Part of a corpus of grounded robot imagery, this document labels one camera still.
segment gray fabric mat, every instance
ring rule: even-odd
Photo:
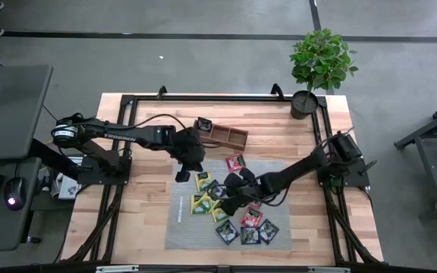
[[[244,157],[247,167],[256,175],[264,174],[268,171],[280,171],[285,168],[285,163],[278,160],[252,160]],[[211,171],[212,178],[223,184],[224,179],[229,174],[227,165],[224,161],[205,160],[203,163],[204,171]],[[176,173],[181,169],[181,165],[173,167]],[[280,231],[274,240],[267,245],[261,242],[260,245],[241,245],[240,237],[236,238],[230,245],[226,245],[215,229],[223,222],[215,223],[212,215],[191,215],[190,199],[191,195],[198,194],[195,184],[196,172],[191,172],[190,180],[184,183],[172,183],[170,211],[168,216],[168,228],[166,229],[166,249],[234,249],[234,250],[271,250],[271,249],[292,249],[291,230],[289,224],[288,201],[279,207],[262,205],[260,211],[263,213],[261,224],[265,219],[269,219]],[[179,218],[180,197],[183,199],[181,221]],[[275,202],[281,200],[282,195],[278,196]],[[246,208],[236,211],[234,217],[229,218],[237,231],[241,232],[241,220]]]

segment black plant pot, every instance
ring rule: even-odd
[[[308,91],[298,91],[291,98],[291,116],[304,119],[318,108],[318,98]]]

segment green leaves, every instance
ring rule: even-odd
[[[296,83],[305,83],[307,89],[340,88],[341,82],[352,77],[358,67],[352,66],[354,61],[349,54],[357,54],[348,50],[348,44],[340,35],[332,35],[331,30],[315,30],[308,33],[303,41],[293,45],[294,54],[290,55],[294,68],[291,72]]]

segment concrete floor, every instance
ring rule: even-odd
[[[322,27],[351,36],[437,36],[437,1],[317,0]],[[305,34],[313,30],[307,0],[12,0],[0,12],[7,30],[116,33]],[[301,89],[288,62],[294,41],[196,39],[1,38],[4,65],[50,64],[46,106],[57,117],[96,113],[103,92],[267,93],[279,83]],[[429,121],[437,110],[437,42],[353,42],[355,78],[347,96],[367,160],[373,210],[385,261],[437,269],[437,222],[421,224],[430,192],[414,147],[392,143]],[[42,113],[37,138],[49,140],[54,121]],[[69,212],[42,215],[43,242],[0,253],[0,266],[52,262]]]

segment wooden tabletop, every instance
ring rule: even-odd
[[[116,122],[120,93],[102,94],[97,118]],[[352,127],[345,96],[326,96],[332,131]],[[311,118],[293,119],[288,102],[139,102],[136,123],[153,115],[175,115],[191,126],[196,117],[211,119],[215,124],[249,131],[244,154],[258,159],[280,158],[292,164],[309,155],[316,145]],[[322,138],[325,132],[319,113]],[[173,124],[162,117],[152,124]],[[111,140],[95,140],[105,149]],[[167,152],[152,152],[131,145],[133,166],[129,184],[124,188],[115,235],[112,263],[167,265],[334,265],[325,198],[316,180],[316,172],[293,182],[289,195],[292,250],[239,251],[165,249],[166,226],[171,184],[174,182],[174,159]],[[233,149],[207,149],[206,157],[224,159],[237,153]],[[351,227],[368,250],[379,260],[382,251],[376,223],[365,193],[357,188],[344,190]],[[62,258],[78,249],[96,225],[102,186],[90,186],[77,196],[68,228]],[[107,229],[101,243],[105,249]],[[339,231],[342,253],[347,259],[343,232]]]

